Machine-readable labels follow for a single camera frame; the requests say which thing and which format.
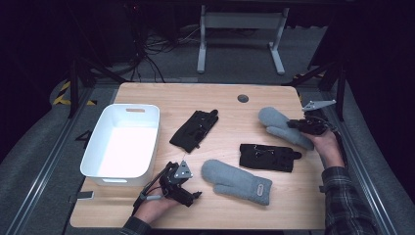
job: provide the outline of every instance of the metal frame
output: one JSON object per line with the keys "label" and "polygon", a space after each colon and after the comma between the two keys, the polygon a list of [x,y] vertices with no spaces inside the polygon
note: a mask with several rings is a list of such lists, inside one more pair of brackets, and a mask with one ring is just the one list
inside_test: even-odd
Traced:
{"label": "metal frame", "polygon": [[285,73],[283,63],[278,53],[278,45],[284,31],[289,8],[282,13],[217,13],[207,12],[206,6],[201,11],[201,46],[199,48],[198,73],[205,72],[207,41],[206,29],[211,28],[262,28],[276,29],[273,42],[269,42],[269,50],[274,61],[277,73]]}

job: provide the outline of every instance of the metal bracket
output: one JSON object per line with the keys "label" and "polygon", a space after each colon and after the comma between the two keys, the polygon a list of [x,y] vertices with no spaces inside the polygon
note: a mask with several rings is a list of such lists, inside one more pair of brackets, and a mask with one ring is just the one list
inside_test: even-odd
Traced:
{"label": "metal bracket", "polygon": [[335,100],[331,100],[331,101],[310,101],[306,106],[304,106],[304,108],[302,108],[303,112],[306,111],[314,111],[314,110],[318,110],[321,109],[323,107],[326,106],[330,106],[336,104]]}

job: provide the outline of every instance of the black device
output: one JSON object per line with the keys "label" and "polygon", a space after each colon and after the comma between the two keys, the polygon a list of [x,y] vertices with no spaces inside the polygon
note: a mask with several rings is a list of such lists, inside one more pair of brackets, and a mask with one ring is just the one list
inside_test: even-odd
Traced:
{"label": "black device", "polygon": [[[193,204],[193,201],[198,199],[202,194],[202,192],[192,194],[181,187],[182,184],[191,177],[193,177],[193,174],[185,161],[182,161],[181,164],[169,162],[165,168],[143,188],[133,205],[134,210],[132,215],[137,212],[138,208],[144,201],[158,200],[161,197],[173,199],[186,207],[190,207]],[[150,193],[150,188],[158,179],[162,195],[149,196],[148,194]]]}

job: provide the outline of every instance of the wooden table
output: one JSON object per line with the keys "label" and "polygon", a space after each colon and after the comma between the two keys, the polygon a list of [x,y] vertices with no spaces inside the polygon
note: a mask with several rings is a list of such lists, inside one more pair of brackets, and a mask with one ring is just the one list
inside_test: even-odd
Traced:
{"label": "wooden table", "polygon": [[[238,96],[249,97],[247,103]],[[315,151],[306,151],[266,132],[257,114],[272,106],[288,118],[302,118],[300,99],[293,87],[225,84],[124,83],[115,103],[152,104],[161,110],[161,134],[154,175],[169,162],[187,162],[193,178],[183,188],[201,197],[190,207],[179,206],[152,224],[171,229],[324,229],[324,194],[319,192],[323,171]],[[168,143],[174,132],[196,110],[217,109],[219,121],[191,154]],[[270,205],[215,194],[201,177],[201,166],[217,159],[239,167],[242,143],[288,146],[302,152],[291,173],[253,170],[273,181]],[[70,224],[74,227],[121,227],[132,211],[140,187],[98,186],[86,178],[81,191],[94,191],[92,200],[76,203]]]}

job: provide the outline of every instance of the jacket sleeve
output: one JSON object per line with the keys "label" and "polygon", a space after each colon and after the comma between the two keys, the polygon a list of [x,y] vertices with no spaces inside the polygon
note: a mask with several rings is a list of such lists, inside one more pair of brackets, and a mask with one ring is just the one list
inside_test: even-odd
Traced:
{"label": "jacket sleeve", "polygon": [[325,234],[377,234],[372,214],[360,199],[344,167],[322,173],[326,194]]}
{"label": "jacket sleeve", "polygon": [[143,220],[131,216],[128,218],[119,235],[148,235],[152,227]]}

